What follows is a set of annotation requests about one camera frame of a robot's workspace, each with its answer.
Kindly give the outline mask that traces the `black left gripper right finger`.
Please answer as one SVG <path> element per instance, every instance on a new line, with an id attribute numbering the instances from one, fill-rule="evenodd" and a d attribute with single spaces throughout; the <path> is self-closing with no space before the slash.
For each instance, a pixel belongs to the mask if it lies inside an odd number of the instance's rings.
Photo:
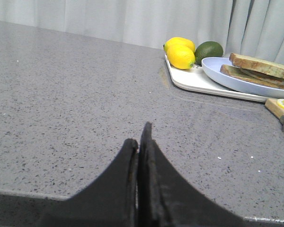
<path id="1" fill-rule="evenodd" d="M 144 126 L 138 162 L 138 226 L 243 227 L 243 218 L 191 186 L 162 153 Z"/>

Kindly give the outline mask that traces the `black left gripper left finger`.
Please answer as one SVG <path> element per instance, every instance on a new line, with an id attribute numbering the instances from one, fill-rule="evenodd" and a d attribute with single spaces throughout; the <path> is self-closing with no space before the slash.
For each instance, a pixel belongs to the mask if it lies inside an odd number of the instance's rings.
<path id="1" fill-rule="evenodd" d="M 138 143 L 126 139 L 107 169 L 84 190 L 42 215 L 39 227 L 136 226 Z"/>

